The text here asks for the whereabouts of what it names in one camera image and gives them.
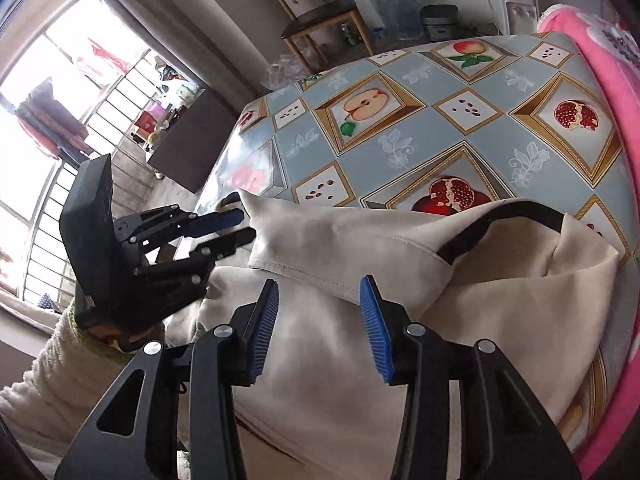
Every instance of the black chair cushion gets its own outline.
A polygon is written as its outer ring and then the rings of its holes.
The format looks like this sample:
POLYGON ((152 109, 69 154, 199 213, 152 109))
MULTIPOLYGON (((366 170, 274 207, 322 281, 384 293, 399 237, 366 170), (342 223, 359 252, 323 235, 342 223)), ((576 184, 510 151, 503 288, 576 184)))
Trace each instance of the black chair cushion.
POLYGON ((289 38, 294 34, 302 32, 306 28, 315 27, 320 25, 326 20, 336 18, 341 14, 357 10, 356 2, 353 0, 335 0, 323 6, 316 7, 309 12, 305 12, 301 16, 298 16, 282 31, 281 39, 289 38))

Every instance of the plastic bag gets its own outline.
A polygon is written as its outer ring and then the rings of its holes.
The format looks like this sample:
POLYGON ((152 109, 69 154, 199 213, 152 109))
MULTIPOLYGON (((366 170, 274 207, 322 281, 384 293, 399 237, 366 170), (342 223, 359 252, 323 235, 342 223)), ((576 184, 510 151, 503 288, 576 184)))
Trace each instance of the plastic bag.
MULTIPOLYGON (((302 55, 311 66, 317 65, 318 56, 311 47, 308 46, 302 50, 302 55)), ((267 69, 262 86, 269 90, 280 90, 305 77, 309 77, 309 74, 296 56, 293 54, 281 54, 280 59, 272 63, 267 69)))

